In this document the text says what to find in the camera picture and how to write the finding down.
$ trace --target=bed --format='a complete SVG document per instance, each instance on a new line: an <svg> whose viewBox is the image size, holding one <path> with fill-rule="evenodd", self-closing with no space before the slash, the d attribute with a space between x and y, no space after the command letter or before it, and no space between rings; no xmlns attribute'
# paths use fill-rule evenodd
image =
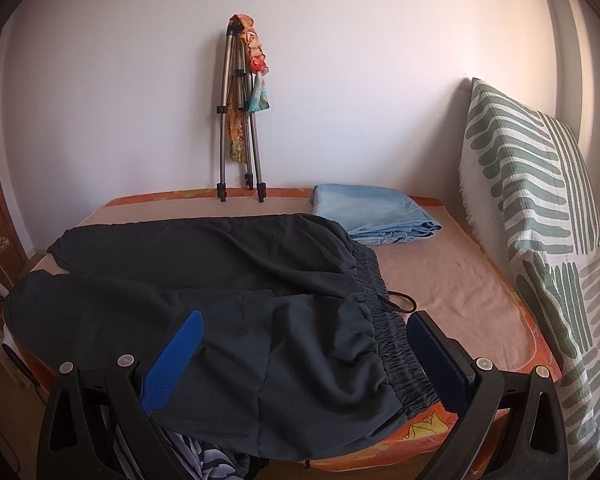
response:
<svg viewBox="0 0 600 480"><path fill-rule="evenodd" d="M264 203L259 203L254 193L245 189L228 190L230 199L225 203L215 198L215 189L129 196L112 200L80 225L310 213L310 191L269 189ZM544 365L557 381L560 370L534 318L480 245L440 202L428 198L415 200L443 229L426 240L373 247L387 287L413 296L418 307L426 310L446 335L458 339L472 357L487 356L501 370L529 372L536 365ZM37 264L34 270L37 269L52 274L66 272L50 254ZM41 386L49 391L53 372L26 349L20 351ZM501 410L498 417L505 414ZM403 462L435 451L456 420L457 416L446 412L438 402L381 443L345 456L315 460L311 466L338 472ZM496 438L497 435L488 438L472 470L484 465Z"/></svg>

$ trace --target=colorful scarf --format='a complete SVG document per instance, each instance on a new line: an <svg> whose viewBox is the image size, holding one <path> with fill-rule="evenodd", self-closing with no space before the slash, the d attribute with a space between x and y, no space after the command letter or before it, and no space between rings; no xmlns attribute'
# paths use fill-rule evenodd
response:
<svg viewBox="0 0 600 480"><path fill-rule="evenodd" d="M240 22L243 29L239 35L240 41L244 45L249 60L249 69L256 75L253 83L253 92L249 100L248 112L259 112L269 108L267 101L267 90L264 85L264 75L269 72L269 67L265 63L265 55L262 52L262 44L253 28L253 19L246 14L234 14L231 22ZM232 88L229 90L229 101L227 110L227 129L229 132L229 154L232 160L236 162L247 162L246 143L244 139L244 114L238 110L242 103L236 99L235 88L232 82Z"/></svg>

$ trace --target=green and white striped pillowcase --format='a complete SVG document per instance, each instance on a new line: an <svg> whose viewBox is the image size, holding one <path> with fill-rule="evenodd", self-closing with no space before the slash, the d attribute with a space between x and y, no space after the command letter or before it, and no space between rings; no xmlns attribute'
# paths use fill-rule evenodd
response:
<svg viewBox="0 0 600 480"><path fill-rule="evenodd" d="M600 459L600 218L584 160L567 126L480 80L464 142L477 164L461 173L489 183L516 287L564 373L573 477L584 476Z"/></svg>

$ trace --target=metal rivet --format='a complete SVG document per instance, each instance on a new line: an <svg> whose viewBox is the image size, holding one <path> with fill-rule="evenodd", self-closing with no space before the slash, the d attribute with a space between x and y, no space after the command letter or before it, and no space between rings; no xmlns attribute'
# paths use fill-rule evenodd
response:
<svg viewBox="0 0 600 480"><path fill-rule="evenodd" d="M538 374L540 377L544 377L545 379L550 375L549 370L542 365L536 368L536 374Z"/></svg>
<svg viewBox="0 0 600 480"><path fill-rule="evenodd" d="M65 361L60 365L60 373L67 374L74 369L74 364L71 361Z"/></svg>
<svg viewBox="0 0 600 480"><path fill-rule="evenodd" d="M486 357L478 357L475 360L475 364L477 365L478 368L480 368L480 370L491 370L493 368L493 363L488 360Z"/></svg>
<svg viewBox="0 0 600 480"><path fill-rule="evenodd" d="M134 363L134 357L131 354L124 354L118 358L119 366L131 366Z"/></svg>

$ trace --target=light blue folded cloth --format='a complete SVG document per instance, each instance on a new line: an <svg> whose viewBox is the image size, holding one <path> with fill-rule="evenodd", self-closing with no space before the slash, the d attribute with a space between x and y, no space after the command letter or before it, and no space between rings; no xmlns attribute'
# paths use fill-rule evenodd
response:
<svg viewBox="0 0 600 480"><path fill-rule="evenodd" d="M420 240L442 229L411 198L386 187L318 184L309 200L314 215L338 222L365 245Z"/></svg>

